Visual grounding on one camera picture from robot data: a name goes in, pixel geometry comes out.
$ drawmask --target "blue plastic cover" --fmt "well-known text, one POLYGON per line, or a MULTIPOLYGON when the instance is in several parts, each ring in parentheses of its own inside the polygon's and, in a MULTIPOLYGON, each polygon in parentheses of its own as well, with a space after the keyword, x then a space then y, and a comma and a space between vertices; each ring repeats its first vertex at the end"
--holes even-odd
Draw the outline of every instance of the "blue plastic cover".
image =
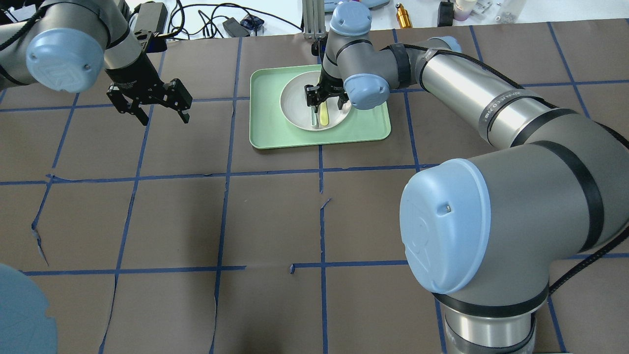
POLYGON ((103 68, 103 48, 88 34, 73 28, 41 32, 26 49, 26 66, 44 86, 56 91, 83 92, 103 68))
POLYGON ((478 271, 489 240, 491 207, 481 172, 454 159, 417 173, 402 193, 399 223, 417 281, 438 294, 462 289, 478 271))
POLYGON ((370 110, 389 98, 389 83, 375 74, 354 74, 345 79, 343 87, 359 110, 370 110))
POLYGON ((361 3, 346 1, 332 13, 330 28, 343 36, 362 36, 371 29, 371 12, 361 3))
POLYGON ((433 39, 433 38, 444 41, 453 52, 458 52, 458 53, 463 52, 463 49, 461 48, 459 41, 457 41, 457 39, 454 38, 453 36, 432 37, 429 39, 433 39))
POLYGON ((57 323, 48 300, 26 275, 0 264, 0 353, 56 354, 57 323))

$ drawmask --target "white surface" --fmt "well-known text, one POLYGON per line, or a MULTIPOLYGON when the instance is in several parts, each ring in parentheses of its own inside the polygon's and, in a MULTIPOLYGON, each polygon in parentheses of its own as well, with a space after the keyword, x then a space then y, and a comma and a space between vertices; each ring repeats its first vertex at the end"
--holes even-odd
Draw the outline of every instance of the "white surface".
MULTIPOLYGON (((478 16, 474 13, 463 22, 454 21, 455 26, 467 25, 491 25, 495 24, 495 17, 498 13, 499 6, 496 3, 505 3, 508 0, 494 0, 494 4, 483 15, 478 16)), ((137 4, 143 3, 142 0, 127 0, 131 8, 137 4)), ((175 6, 175 0, 163 0, 169 11, 175 6)), ((372 11, 373 30, 385 30, 391 28, 399 28, 396 18, 395 3, 391 1, 383 8, 372 11)), ((408 10, 411 22, 414 27, 435 27, 437 25, 437 8, 440 0, 405 0, 401 1, 408 10)), ((209 1, 200 0, 182 0, 184 5, 192 3, 206 3, 209 1)), ((301 0, 234 0, 234 3, 259 9, 276 16, 285 18, 296 25, 301 23, 301 0)), ((212 12, 212 6, 203 6, 198 8, 186 9, 186 29, 194 32, 202 26, 197 10, 202 9, 208 15, 212 12)), ((233 8, 220 8, 216 14, 223 14, 234 17, 240 21, 244 16, 244 11, 233 8)), ((260 35, 286 35, 299 33, 300 31, 291 25, 283 23, 275 18, 267 15, 257 14, 265 21, 264 32, 260 35)), ((329 23, 331 15, 326 15, 326 22, 329 23)), ((629 18, 629 0, 528 0, 518 23, 533 23, 546 21, 576 21, 576 20, 596 20, 605 18, 629 18)), ((179 23, 179 18, 175 19, 175 23, 179 23)))
POLYGON ((337 109, 337 97, 328 98, 325 103, 328 109, 329 124, 322 126, 318 121, 315 125, 313 122, 313 109, 306 105, 306 95, 304 94, 304 86, 307 84, 316 83, 319 80, 320 71, 308 71, 303 74, 297 75, 290 80, 284 89, 279 99, 280 106, 282 107, 282 113, 286 119, 291 122, 295 127, 304 130, 326 130, 332 127, 336 127, 342 122, 352 109, 351 102, 345 102, 342 110, 337 109))

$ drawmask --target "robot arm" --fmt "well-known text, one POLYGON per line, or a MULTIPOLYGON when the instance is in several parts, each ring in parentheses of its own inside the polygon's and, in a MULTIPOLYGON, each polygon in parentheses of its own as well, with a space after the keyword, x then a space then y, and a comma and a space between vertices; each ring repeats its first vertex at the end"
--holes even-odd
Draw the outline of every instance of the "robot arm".
POLYGON ((82 92, 104 66, 113 80, 107 95, 120 113, 146 125, 140 105, 158 103, 188 122, 192 96, 179 79, 160 80, 113 0, 48 0, 29 22, 26 31, 22 23, 0 26, 0 89, 38 81, 82 92))
POLYGON ((369 11, 356 2, 339 5, 330 27, 308 105, 338 96, 369 109, 419 83, 499 149, 413 176, 401 233, 413 274, 445 309, 449 353, 532 352, 550 263, 605 243, 629 220, 627 150, 590 119, 439 50, 458 50, 453 38, 376 52, 369 11))

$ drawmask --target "blue tape grid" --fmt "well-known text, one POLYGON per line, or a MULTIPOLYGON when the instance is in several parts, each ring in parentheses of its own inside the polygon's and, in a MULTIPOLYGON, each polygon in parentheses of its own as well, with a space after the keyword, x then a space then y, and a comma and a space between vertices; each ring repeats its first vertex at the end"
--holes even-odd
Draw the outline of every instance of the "blue tape grid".
MULTIPOLYGON (((618 83, 629 83, 629 80, 612 80, 612 81, 575 81, 570 68, 567 64, 567 61, 563 55, 563 51, 559 45, 559 41, 554 33, 552 25, 548 23, 548 28, 551 32, 552 38, 555 42, 557 50, 562 58, 562 62, 566 68, 568 73, 570 82, 569 83, 540 83, 540 84, 526 84, 526 87, 532 86, 573 86, 577 97, 579 98, 579 102, 586 113, 587 108, 581 98, 577 85, 597 85, 597 84, 618 84, 618 83)), ((480 60, 482 60, 482 53, 480 50, 480 46, 476 39, 476 34, 474 33, 474 28, 472 26, 469 27, 470 33, 472 35, 472 39, 474 41, 474 45, 476 47, 477 55, 480 60)), ((398 42, 398 36, 395 30, 392 31, 393 38, 395 42, 398 42)), ((230 147, 229 147, 229 156, 228 156, 228 167, 226 173, 215 173, 215 174, 182 174, 182 175, 165 175, 165 176, 140 176, 140 169, 142 167, 143 153, 146 147, 146 142, 148 139, 148 133, 150 128, 150 120, 149 124, 145 129, 145 136, 142 142, 142 148, 140 151, 140 156, 138 159, 138 167, 136 170, 135 177, 129 178, 111 178, 111 179, 93 179, 93 180, 65 180, 63 178, 56 177, 54 175, 48 176, 48 180, 41 181, 0 181, 0 186, 3 185, 46 185, 46 192, 44 193, 42 203, 40 205, 40 209, 33 221, 33 227, 37 225, 41 212, 43 210, 44 204, 46 202, 47 196, 50 192, 50 188, 53 184, 57 183, 115 183, 115 182, 125 182, 125 181, 133 181, 134 188, 129 204, 127 220, 125 222, 125 229, 123 231, 123 238, 121 240, 121 246, 118 256, 118 261, 116 263, 115 269, 107 269, 107 270, 72 270, 72 271, 27 271, 24 272, 28 276, 54 276, 54 275, 114 275, 114 296, 115 296, 115 288, 117 286, 118 275, 120 274, 137 274, 137 273, 173 273, 173 272, 190 272, 190 271, 215 271, 216 272, 216 284, 215 284, 215 297, 216 297, 216 311, 218 313, 218 295, 220 289, 220 273, 223 271, 238 271, 244 270, 245 266, 223 266, 222 265, 222 256, 223 256, 223 246, 225 241, 225 222, 226 222, 226 211, 227 211, 227 201, 229 194, 229 180, 231 176, 256 176, 256 175, 266 175, 266 174, 292 174, 292 173, 318 173, 320 175, 320 192, 323 192, 323 176, 325 172, 338 172, 338 171, 372 171, 372 170, 388 170, 388 169, 415 169, 416 171, 429 168, 432 166, 436 166, 436 164, 420 164, 419 159, 417 157, 417 151, 415 148, 415 137, 413 133, 412 120, 411 120, 411 112, 409 109, 408 103, 408 93, 411 92, 422 92, 423 89, 420 88, 406 88, 406 89, 395 89, 392 90, 392 93, 402 93, 404 94, 404 102, 407 114, 407 121, 409 125, 409 134, 411 139, 411 149, 413 151, 414 157, 414 165, 400 165, 400 166, 373 166, 373 167, 352 167, 352 168, 324 168, 323 167, 323 146, 319 146, 319 168, 318 169, 291 169, 291 170, 279 170, 279 171, 251 171, 251 172, 242 172, 242 173, 232 173, 231 172, 231 160, 232 160, 232 152, 233 152, 233 135, 235 129, 235 110, 237 101, 245 101, 249 100, 249 97, 246 96, 237 96, 237 85, 238 85, 238 76, 240 70, 240 54, 242 49, 242 39, 240 39, 238 44, 238 64, 237 64, 237 72, 235 76, 235 84, 234 84, 234 94, 231 98, 211 98, 211 99, 200 99, 194 100, 194 102, 213 102, 213 101, 232 101, 233 103, 233 114, 231 117, 231 130, 230 130, 230 147), (223 220, 221 221, 221 239, 219 246, 219 255, 218 255, 218 264, 217 266, 210 267, 187 267, 187 268, 139 268, 139 269, 121 269, 121 260, 124 255, 124 248, 126 242, 126 235, 128 233, 128 225, 130 222, 132 210, 133 210, 133 202, 135 201, 135 193, 137 191, 138 182, 142 180, 162 180, 162 179, 171 179, 171 178, 212 178, 212 177, 220 177, 226 178, 226 188, 225 188, 225 198, 223 201, 223 220)), ((164 63, 164 54, 162 55, 162 59, 160 62, 159 72, 162 70, 162 66, 164 63)), ((0 93, 0 102, 2 102, 6 90, 0 93)), ((77 105, 79 95, 77 94, 74 98, 74 102, 71 106, 55 106, 55 107, 36 107, 36 108, 10 108, 10 109, 0 109, 1 112, 17 112, 17 111, 45 111, 45 110, 70 110, 69 116, 64 128, 64 132, 62 134, 61 141, 59 143, 57 153, 55 155, 55 160, 53 162, 53 168, 56 167, 58 163, 58 159, 60 153, 63 148, 63 144, 65 141, 65 136, 67 135, 67 131, 70 127, 72 121, 72 115, 76 109, 89 109, 89 108, 101 108, 101 107, 110 107, 110 104, 102 104, 102 105, 77 105)), ((149 117, 152 116, 153 107, 151 107, 149 112, 149 117)), ((408 262, 406 260, 391 260, 391 261, 346 261, 346 262, 326 262, 325 260, 325 208, 321 208, 320 212, 320 226, 321 226, 321 262, 320 263, 295 263, 291 267, 291 271, 294 272, 296 268, 321 268, 321 306, 322 306, 322 320, 323 320, 323 351, 327 353, 328 351, 328 333, 327 333, 327 306, 326 306, 326 280, 325 280, 325 270, 327 268, 332 267, 346 267, 346 266, 393 266, 393 265, 407 265, 408 262)), ((589 256, 588 254, 577 254, 575 256, 571 256, 568 259, 572 260, 581 260, 589 256)), ((629 258, 629 253, 611 253, 607 254, 605 258, 629 258)), ((554 306, 552 305, 552 299, 548 299, 548 304, 550 308, 550 313, 552 316, 553 324, 555 326, 555 331, 557 334, 557 339, 562 351, 567 351, 565 349, 565 345, 563 342, 563 338, 561 335, 561 330, 559 326, 559 321, 557 319, 554 306)), ((437 314, 438 328, 440 332, 440 339, 442 350, 445 353, 445 336, 443 333, 443 319, 440 307, 438 302, 435 302, 435 311, 437 314)), ((106 335, 103 338, 103 342, 101 343, 101 348, 99 353, 103 352, 104 343, 106 340, 106 335)), ((210 353, 213 353, 214 350, 214 340, 212 342, 212 347, 210 349, 210 353)))

